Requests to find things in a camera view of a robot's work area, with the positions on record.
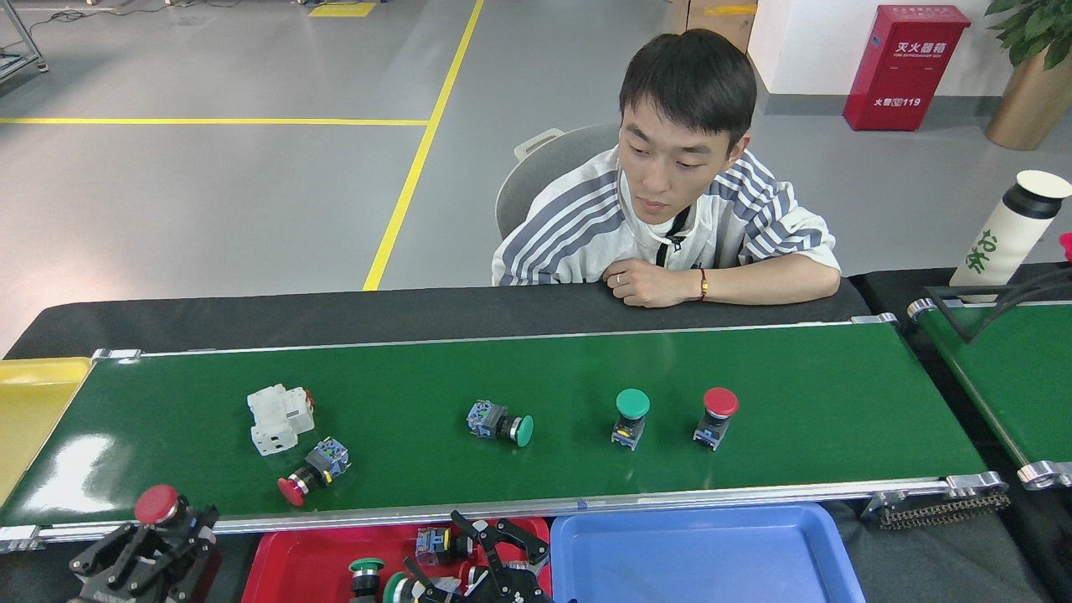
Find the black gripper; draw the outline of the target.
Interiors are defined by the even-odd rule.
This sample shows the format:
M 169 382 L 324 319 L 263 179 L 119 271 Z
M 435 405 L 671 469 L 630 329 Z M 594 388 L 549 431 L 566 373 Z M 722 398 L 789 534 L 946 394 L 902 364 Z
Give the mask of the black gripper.
M 221 554 L 212 527 L 219 513 L 185 502 L 157 523 L 126 523 L 70 561 L 83 580 L 73 602 L 200 602 L 214 583 Z M 158 538 L 161 539 L 160 554 Z
M 471 567 L 460 579 L 432 579 L 417 562 L 405 558 L 410 572 L 405 602 L 553 602 L 539 584 L 539 573 L 550 560 L 548 542 L 509 519 L 471 523 L 455 510 L 451 520 L 462 534 L 479 545 L 487 563 Z M 513 568 L 502 562 L 497 551 L 502 542 L 526 554 L 524 567 Z

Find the person's left hand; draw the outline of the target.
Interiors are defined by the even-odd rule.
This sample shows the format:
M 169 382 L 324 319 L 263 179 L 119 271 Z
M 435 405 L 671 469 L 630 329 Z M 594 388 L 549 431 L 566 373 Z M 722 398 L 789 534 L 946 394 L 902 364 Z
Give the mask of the person's left hand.
M 626 259 L 609 264 L 601 278 L 613 297 L 629 307 L 666 308 L 708 299 L 708 278 L 701 270 L 667 270 Z

